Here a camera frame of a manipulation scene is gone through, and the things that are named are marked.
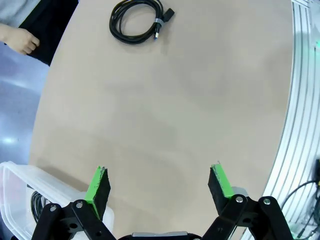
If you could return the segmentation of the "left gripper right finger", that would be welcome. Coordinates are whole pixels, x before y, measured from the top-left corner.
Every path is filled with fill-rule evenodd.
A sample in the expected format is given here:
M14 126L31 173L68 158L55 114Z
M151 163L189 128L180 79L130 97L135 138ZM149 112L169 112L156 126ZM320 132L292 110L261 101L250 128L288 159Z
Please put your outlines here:
M272 196L258 201L233 190L222 166L210 167L208 187L218 217L202 236L203 240L227 240L236 227L246 227L255 240L292 240L283 212Z

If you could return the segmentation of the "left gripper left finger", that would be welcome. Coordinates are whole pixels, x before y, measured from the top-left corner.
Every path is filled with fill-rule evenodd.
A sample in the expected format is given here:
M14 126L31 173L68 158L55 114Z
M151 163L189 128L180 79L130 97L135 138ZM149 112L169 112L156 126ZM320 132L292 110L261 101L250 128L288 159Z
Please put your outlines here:
M33 240L71 240L84 232L89 240L114 240L103 223L103 216L111 191L108 169L98 166L84 199L67 206L48 203L42 209L34 229Z

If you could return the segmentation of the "person's right hand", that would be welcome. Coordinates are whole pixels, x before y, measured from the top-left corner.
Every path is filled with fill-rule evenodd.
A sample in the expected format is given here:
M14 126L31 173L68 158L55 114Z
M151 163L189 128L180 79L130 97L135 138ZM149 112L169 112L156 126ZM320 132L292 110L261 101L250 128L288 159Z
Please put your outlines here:
M10 27L4 41L12 50L17 53L28 55L39 45L40 40L32 33L23 28Z

